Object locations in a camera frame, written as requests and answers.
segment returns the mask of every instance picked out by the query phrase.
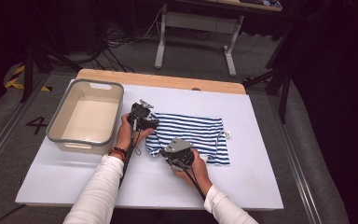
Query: number 4 marking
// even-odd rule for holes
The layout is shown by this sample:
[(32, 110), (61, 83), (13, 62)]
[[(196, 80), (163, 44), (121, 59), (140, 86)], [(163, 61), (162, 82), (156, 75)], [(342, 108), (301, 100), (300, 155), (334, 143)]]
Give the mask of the number 4 marking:
[(43, 118), (42, 116), (40, 116), (37, 119), (33, 119), (31, 121), (29, 121), (26, 126), (30, 126), (30, 127), (36, 127), (36, 130), (34, 131), (34, 134), (38, 134), (39, 130), (41, 127), (48, 127), (47, 124), (44, 124), (43, 121), (45, 121), (45, 118)]

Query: striped shirt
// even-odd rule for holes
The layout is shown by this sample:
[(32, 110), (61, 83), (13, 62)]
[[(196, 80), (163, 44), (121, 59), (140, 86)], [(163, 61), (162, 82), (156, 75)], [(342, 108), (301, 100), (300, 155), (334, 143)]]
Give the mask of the striped shirt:
[(157, 157), (174, 137), (191, 142), (207, 164), (229, 166), (227, 141), (221, 118), (200, 118), (185, 115), (153, 113), (159, 119), (156, 130), (146, 137), (146, 149)]

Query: hand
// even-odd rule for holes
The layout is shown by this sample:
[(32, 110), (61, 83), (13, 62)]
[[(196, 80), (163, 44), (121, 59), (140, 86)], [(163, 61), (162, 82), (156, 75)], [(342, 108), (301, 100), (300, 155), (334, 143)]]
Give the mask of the hand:
[[(205, 161), (200, 158), (199, 152), (195, 148), (191, 148), (191, 151), (194, 153), (194, 157), (195, 157), (191, 167), (193, 168), (194, 175), (196, 176), (196, 178), (194, 178), (193, 172), (189, 171), (188, 173), (191, 175), (191, 177), (194, 180), (197, 179), (197, 182), (200, 185), (202, 193), (206, 196), (209, 189), (212, 186), (212, 182), (209, 179), (208, 170), (206, 169)], [(174, 175), (179, 176), (180, 178), (184, 179), (185, 182), (189, 186), (195, 188), (193, 182), (191, 182), (190, 178), (188, 178), (188, 176), (185, 172), (180, 172), (174, 168), (171, 168), (171, 169), (172, 169)]]
[[(117, 134), (117, 143), (116, 147), (123, 148), (124, 150), (128, 150), (129, 145), (131, 143), (131, 125), (127, 121), (127, 118), (130, 114), (125, 114), (121, 116), (121, 126), (118, 130)], [(138, 140), (136, 142), (136, 145), (138, 145), (144, 138), (146, 138), (148, 135), (150, 135), (154, 130), (153, 129), (146, 129), (141, 132), (135, 132), (134, 135), (134, 141)]]

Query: person's arm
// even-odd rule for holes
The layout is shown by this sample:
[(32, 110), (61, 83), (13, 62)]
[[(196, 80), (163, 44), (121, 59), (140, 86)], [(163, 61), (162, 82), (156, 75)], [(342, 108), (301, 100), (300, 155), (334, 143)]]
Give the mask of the person's arm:
[[(196, 149), (192, 149), (195, 160), (191, 167), (193, 168), (194, 175), (200, 185), (204, 195), (206, 195), (204, 207), (212, 213), (214, 218), (220, 224), (255, 224), (257, 223), (249, 214), (239, 208), (232, 202), (226, 194), (217, 189), (209, 179), (208, 171), (206, 169), (205, 161), (200, 158), (200, 154)], [(179, 172), (172, 169), (173, 173), (185, 180), (185, 182), (194, 187), (191, 180), (185, 172)]]
[(123, 166), (121, 159), (103, 156), (63, 223), (109, 223), (123, 175)]
[[(125, 151), (131, 141), (131, 126), (127, 122), (127, 116), (128, 114), (121, 117), (122, 124), (117, 135), (117, 147)], [(152, 132), (153, 129), (148, 129), (136, 133), (139, 134), (139, 138), (136, 138), (138, 143)], [(125, 159), (124, 154), (116, 150), (103, 156), (63, 223), (110, 223)]]

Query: white sleeve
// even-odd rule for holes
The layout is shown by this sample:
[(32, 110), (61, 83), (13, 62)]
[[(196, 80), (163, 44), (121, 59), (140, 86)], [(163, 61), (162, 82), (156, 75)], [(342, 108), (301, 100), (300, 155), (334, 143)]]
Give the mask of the white sleeve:
[(63, 223), (110, 223), (124, 163), (103, 156)]
[(257, 223), (214, 185), (211, 186), (206, 195), (204, 207), (209, 213), (213, 214), (219, 224)]

